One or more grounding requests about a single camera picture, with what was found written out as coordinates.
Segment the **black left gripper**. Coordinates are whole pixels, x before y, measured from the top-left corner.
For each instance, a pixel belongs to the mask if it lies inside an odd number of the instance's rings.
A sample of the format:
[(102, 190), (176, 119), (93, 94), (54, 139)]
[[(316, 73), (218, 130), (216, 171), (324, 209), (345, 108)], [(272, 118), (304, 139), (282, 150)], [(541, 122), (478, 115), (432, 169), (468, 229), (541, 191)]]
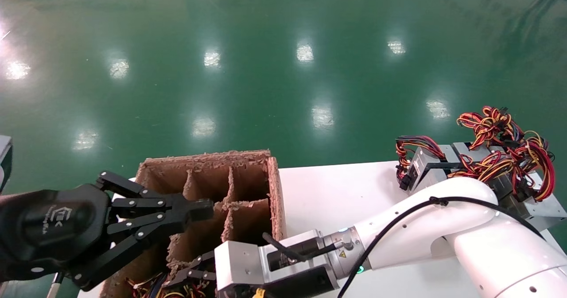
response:
[(82, 290), (91, 290), (152, 245), (183, 232), (191, 221), (214, 216), (210, 199), (189, 201), (179, 193), (160, 194), (110, 171), (97, 187), (40, 190), (1, 197), (1, 280), (31, 280), (65, 271), (101, 239), (111, 198), (111, 215), (129, 232), (106, 252), (87, 256), (70, 269)]

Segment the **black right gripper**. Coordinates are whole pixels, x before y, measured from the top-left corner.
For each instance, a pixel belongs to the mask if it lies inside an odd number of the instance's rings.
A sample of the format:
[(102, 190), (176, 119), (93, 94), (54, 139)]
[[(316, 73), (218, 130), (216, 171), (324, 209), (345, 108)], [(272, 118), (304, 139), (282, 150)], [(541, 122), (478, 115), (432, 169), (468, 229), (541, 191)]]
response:
[[(216, 282), (215, 254), (207, 252), (190, 262), (190, 269), (178, 271), (166, 282), (166, 290), (174, 290), (190, 285), (196, 280)], [(314, 298), (339, 289), (338, 278), (328, 264), (309, 267), (306, 264), (288, 266), (275, 271), (262, 268), (264, 284), (268, 298)]]

